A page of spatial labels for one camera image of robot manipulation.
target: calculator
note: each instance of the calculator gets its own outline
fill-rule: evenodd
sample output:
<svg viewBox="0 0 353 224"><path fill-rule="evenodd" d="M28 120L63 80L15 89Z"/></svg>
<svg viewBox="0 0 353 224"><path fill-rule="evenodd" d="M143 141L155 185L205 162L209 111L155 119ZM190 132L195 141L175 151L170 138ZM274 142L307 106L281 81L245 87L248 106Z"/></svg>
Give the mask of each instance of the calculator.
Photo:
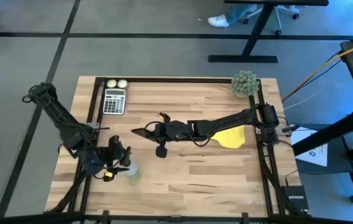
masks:
<svg viewBox="0 0 353 224"><path fill-rule="evenodd" d="M126 91L118 88L105 90L104 114L122 115L126 107Z"/></svg>

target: person's foot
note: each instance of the person's foot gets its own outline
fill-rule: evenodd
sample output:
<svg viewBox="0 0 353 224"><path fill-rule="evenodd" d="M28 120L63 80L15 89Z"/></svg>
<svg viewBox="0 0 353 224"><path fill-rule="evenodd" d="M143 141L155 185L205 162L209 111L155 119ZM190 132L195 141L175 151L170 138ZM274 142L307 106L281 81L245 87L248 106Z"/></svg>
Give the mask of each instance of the person's foot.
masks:
<svg viewBox="0 0 353 224"><path fill-rule="evenodd" d="M213 27L228 27L229 23L225 15L215 16L208 18L208 23Z"/></svg>

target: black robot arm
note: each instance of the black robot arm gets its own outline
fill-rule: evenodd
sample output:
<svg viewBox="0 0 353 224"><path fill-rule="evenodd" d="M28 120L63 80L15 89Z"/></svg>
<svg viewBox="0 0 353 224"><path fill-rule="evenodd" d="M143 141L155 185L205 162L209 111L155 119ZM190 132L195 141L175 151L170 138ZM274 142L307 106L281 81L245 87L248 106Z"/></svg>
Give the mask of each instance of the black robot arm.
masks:
<svg viewBox="0 0 353 224"><path fill-rule="evenodd" d="M259 112L262 122L260 122L255 113ZM156 148L156 155L164 158L167 156L165 143L170 141L192 141L197 146L205 146L211 137L218 131L234 128L240 125L253 125L261 130L261 138L267 144L277 144L278 137L275 127L279 122L274 106L268 104L256 105L254 108L245 109L236 114L232 114L213 121L192 120L187 124L181 121L170 121L167 114L160 113L164 122L152 121L144 128L133 129L132 132L147 138L153 142L159 143ZM147 127L155 123L155 129L149 131Z"/></svg>
<svg viewBox="0 0 353 224"><path fill-rule="evenodd" d="M119 170L113 167L114 160L119 160L119 164L124 166L130 163L130 147L124 149L119 136L111 137L106 147L96 147L99 130L89 124L79 123L58 101L57 91L52 84L33 86L22 101L32 101L46 112L59 130L64 147L73 158L81 159L87 175L95 175L104 168L116 173Z"/></svg>

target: wooden tabletop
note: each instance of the wooden tabletop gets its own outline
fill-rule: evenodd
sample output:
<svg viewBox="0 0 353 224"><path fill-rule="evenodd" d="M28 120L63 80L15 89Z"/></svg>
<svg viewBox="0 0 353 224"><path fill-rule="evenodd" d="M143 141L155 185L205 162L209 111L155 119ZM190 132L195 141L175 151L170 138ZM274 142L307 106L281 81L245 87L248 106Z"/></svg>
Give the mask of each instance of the wooden tabletop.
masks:
<svg viewBox="0 0 353 224"><path fill-rule="evenodd" d="M94 80L95 77L78 80L71 113L81 123L86 121ZM284 116L276 79L262 78L261 82L265 102L276 107L278 116ZM94 114L98 113L99 101L100 96ZM240 217L247 212L250 217L267 217L254 127L245 126L246 143L239 149L222 148L213 140L206 147L196 147L192 142L170 142L165 159L155 156L156 143L131 133L131 129L157 121L159 112L186 122L217 119L246 108L249 101L234 96L231 84L130 83L126 112L122 116L103 116L102 127L110 129L101 130L99 145L107 146L111 136L119 135L124 147L131 146L139 175L131 179L120 173L107 183L92 178L87 214L100 215L109 210L110 215ZM290 142L290 138L280 139ZM274 150L284 185L284 176L297 170L294 153L282 142ZM60 151L46 210L53 208L72 185L76 164L77 160L66 150ZM290 175L288 181L300 185L298 173ZM273 187L270 190L277 212Z"/></svg>

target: white paper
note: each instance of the white paper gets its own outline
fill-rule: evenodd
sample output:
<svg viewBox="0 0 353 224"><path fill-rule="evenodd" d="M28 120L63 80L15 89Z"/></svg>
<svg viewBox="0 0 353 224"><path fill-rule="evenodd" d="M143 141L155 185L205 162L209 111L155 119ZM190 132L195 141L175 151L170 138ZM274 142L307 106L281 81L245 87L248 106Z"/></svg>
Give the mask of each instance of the white paper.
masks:
<svg viewBox="0 0 353 224"><path fill-rule="evenodd" d="M296 131L293 131L293 134L291 135L291 143L295 144L313 133L316 133L316 131L306 128L298 128ZM301 155L298 155L295 158L326 167L327 147L328 145L324 144L322 146L317 147L316 149L312 149L306 153L302 153Z"/></svg>

